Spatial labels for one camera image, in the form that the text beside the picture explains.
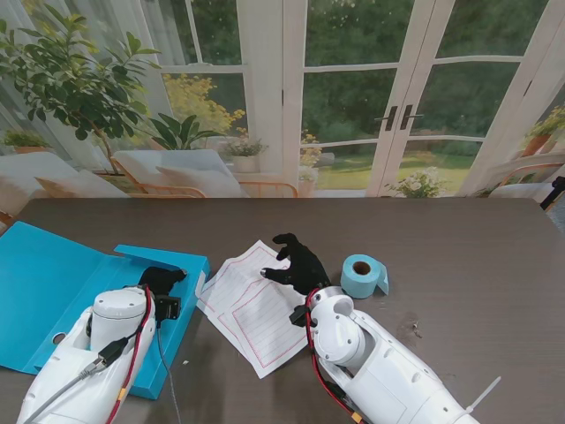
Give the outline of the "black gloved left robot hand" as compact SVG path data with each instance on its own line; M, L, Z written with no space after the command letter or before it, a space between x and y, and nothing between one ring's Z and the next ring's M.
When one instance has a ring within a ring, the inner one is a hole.
M173 286L187 277L184 269L147 268L139 280L139 286L146 286L155 296L168 296Z

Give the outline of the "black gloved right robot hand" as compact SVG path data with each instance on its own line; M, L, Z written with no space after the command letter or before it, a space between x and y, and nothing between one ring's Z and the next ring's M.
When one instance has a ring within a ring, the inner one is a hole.
M273 282L290 285L296 292L307 296L314 289L323 289L331 285L328 275L318 257L300 243L292 233L279 234L273 242L282 245L276 259L290 260L287 269L264 268L260 274Z

